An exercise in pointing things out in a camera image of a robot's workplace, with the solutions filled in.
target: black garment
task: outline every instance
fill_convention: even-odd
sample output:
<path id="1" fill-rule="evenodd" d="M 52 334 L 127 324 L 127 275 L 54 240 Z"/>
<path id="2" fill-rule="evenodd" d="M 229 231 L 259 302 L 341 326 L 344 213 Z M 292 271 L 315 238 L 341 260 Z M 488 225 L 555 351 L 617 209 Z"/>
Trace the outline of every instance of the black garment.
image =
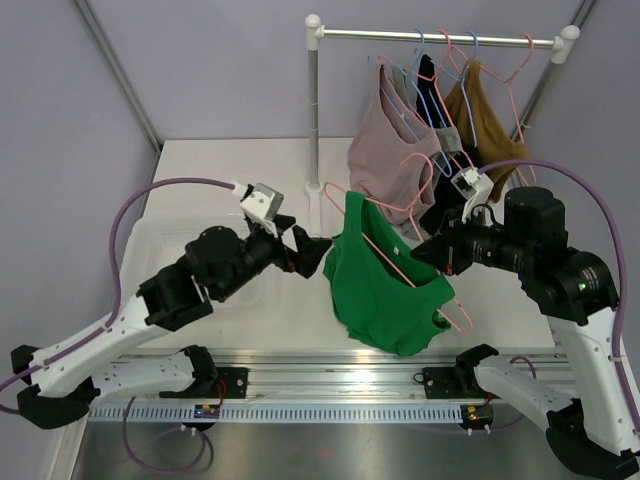
<path id="1" fill-rule="evenodd" d="M 418 73 L 423 77 L 433 78 L 436 74 L 435 67 L 433 66 L 433 62 L 431 62 L 431 57 L 429 55 L 422 55 L 420 59 L 420 70 Z M 423 78 L 418 77 L 418 90 L 422 94 L 424 98 L 424 102 L 427 104 L 427 111 L 429 112 L 429 116 L 431 117 L 431 121 L 433 125 L 429 124 L 429 117 L 425 112 L 424 105 L 422 104 L 422 100 L 420 99 L 420 95 L 416 98 L 416 110 L 418 111 L 418 115 L 433 128 L 444 128 L 450 127 L 451 125 L 447 124 L 447 116 L 444 113 L 444 107 L 440 103 L 440 99 L 438 98 L 438 94 L 436 93 L 436 87 L 433 84 L 433 81 L 424 80 Z M 442 118 L 444 118 L 444 125 L 442 125 L 442 120 L 440 113 L 442 114 Z"/>
<path id="2" fill-rule="evenodd" d="M 464 142 L 462 142 L 462 147 L 464 148 L 464 151 L 467 152 L 474 165 L 482 165 L 480 152 L 476 147 L 469 146 Z M 455 155 L 455 159 L 462 168 L 466 168 L 469 165 L 467 157 L 462 153 L 457 153 Z M 460 171 L 453 162 L 451 162 L 451 169 L 453 170 L 453 175 Z M 444 214 L 447 210 L 464 205 L 465 202 L 465 198 L 460 195 L 460 192 L 458 192 L 456 187 L 453 186 L 451 179 L 449 178 L 440 178 L 440 181 L 433 192 L 433 196 L 436 200 L 435 205 L 429 208 L 429 210 L 427 210 L 420 218 L 420 226 L 424 228 L 429 235 L 434 235 L 438 232 L 438 229 L 442 224 L 442 220 L 444 219 Z"/>

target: brown garment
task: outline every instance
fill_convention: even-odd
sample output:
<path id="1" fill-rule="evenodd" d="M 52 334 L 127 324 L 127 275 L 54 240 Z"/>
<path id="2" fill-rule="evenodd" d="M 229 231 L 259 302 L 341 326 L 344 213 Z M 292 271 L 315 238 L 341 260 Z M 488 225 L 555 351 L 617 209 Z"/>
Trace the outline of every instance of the brown garment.
<path id="1" fill-rule="evenodd" d="M 480 63 L 473 61 L 469 66 L 465 90 L 471 105 L 473 125 L 476 129 L 482 166 L 502 160 L 528 158 L 529 149 L 527 146 L 522 142 L 514 142 L 509 138 L 509 135 L 500 124 L 500 120 L 496 117 L 493 108 L 491 108 L 491 104 L 482 90 L 480 71 Z M 468 145 L 473 145 L 471 119 L 469 118 L 469 111 L 467 110 L 467 104 L 459 82 L 447 95 L 445 105 L 449 109 L 453 123 L 458 127 L 462 141 Z M 490 197 L 492 201 L 497 202 L 500 200 L 502 189 L 514 170 L 514 167 L 503 167 L 489 172 L 489 177 L 494 183 Z"/>

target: green shirt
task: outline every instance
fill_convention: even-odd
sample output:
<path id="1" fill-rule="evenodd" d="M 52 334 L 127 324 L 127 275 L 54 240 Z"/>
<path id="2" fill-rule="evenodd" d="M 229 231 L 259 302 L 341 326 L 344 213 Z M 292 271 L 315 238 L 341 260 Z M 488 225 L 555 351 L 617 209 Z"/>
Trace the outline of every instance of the green shirt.
<path id="1" fill-rule="evenodd" d="M 407 285 L 363 233 L 417 288 Z M 450 327 L 437 310 L 454 297 L 447 279 L 409 252 L 375 204 L 361 193 L 347 193 L 344 230 L 324 267 L 335 315 L 351 338 L 402 356 L 420 352 Z"/>

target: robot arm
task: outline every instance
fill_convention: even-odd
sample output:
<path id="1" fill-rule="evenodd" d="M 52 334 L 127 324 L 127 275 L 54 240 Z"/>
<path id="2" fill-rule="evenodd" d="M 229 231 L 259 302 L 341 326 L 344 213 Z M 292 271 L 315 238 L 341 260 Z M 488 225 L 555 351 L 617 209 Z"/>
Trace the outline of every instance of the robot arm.
<path id="1" fill-rule="evenodd" d="M 487 345 L 459 355 L 456 376 L 467 390 L 495 394 L 530 418 L 573 472 L 627 478 L 638 471 L 640 439 L 613 363 L 611 332 L 618 295 L 611 273 L 597 256 L 567 246 L 564 205 L 544 188 L 511 190 L 505 198 L 504 225 L 493 218 L 493 224 L 486 225 L 484 212 L 478 211 L 490 210 L 482 203 L 482 177 L 463 171 L 453 179 L 467 205 L 447 212 L 438 234 L 412 256 L 448 275 L 460 274 L 473 263 L 516 273 L 563 346 L 579 398 L 541 385 Z M 628 364 L 625 368 L 637 401 L 633 374 Z"/>
<path id="2" fill-rule="evenodd" d="M 211 356 L 191 346 L 162 360 L 109 364 L 138 345 L 168 335 L 213 312 L 211 301 L 224 302 L 269 265 L 309 278 L 331 246 L 311 239 L 295 218 L 278 215 L 282 194 L 257 184 L 242 189 L 240 206 L 249 236 L 213 226 L 185 246 L 185 254 L 142 283 L 113 324 L 110 315 L 47 348 L 23 345 L 11 352 L 14 373 L 42 366 L 24 377 L 29 387 L 18 393 L 20 415 L 43 429 L 67 425 L 91 405 L 115 397 L 160 392 L 161 396 L 198 397 L 216 380 Z M 297 251 L 282 241 L 292 228 Z M 85 341 L 93 332 L 99 335 Z M 53 363 L 45 360 L 80 345 Z"/>

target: white table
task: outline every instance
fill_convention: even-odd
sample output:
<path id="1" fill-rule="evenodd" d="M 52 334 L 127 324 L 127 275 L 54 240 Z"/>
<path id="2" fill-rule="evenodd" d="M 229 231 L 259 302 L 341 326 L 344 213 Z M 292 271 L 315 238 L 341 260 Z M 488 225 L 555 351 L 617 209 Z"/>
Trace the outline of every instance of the white table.
<path id="1" fill-rule="evenodd" d="M 348 187 L 346 152 L 350 139 L 323 139 L 320 143 L 322 181 Z M 208 177 L 265 183 L 285 195 L 280 210 L 308 225 L 305 139 L 268 140 L 175 140 L 165 144 L 154 180 L 171 177 Z M 342 194 L 335 198 L 343 202 Z M 342 215 L 323 198 L 323 235 L 342 230 Z M 155 190 L 148 199 L 145 217 L 219 217 L 238 213 L 238 199 L 209 186 L 171 186 Z M 250 307 L 220 309 L 208 318 L 145 345 L 146 348 L 178 349 L 198 343 L 228 351 L 264 353 L 315 353 L 376 355 L 379 353 L 347 337 L 334 317 L 329 284 L 322 266 L 310 279 L 284 274 L 274 267 L 264 272 L 265 291 Z M 451 355 L 488 343 L 505 354 L 551 353 L 554 344 L 546 320 L 520 289 L 514 274 L 473 266 L 451 278 L 458 300 L 471 314 L 473 333 L 454 329 L 433 339 L 424 353 Z M 463 328 L 466 320 L 453 302 L 446 313 Z"/>

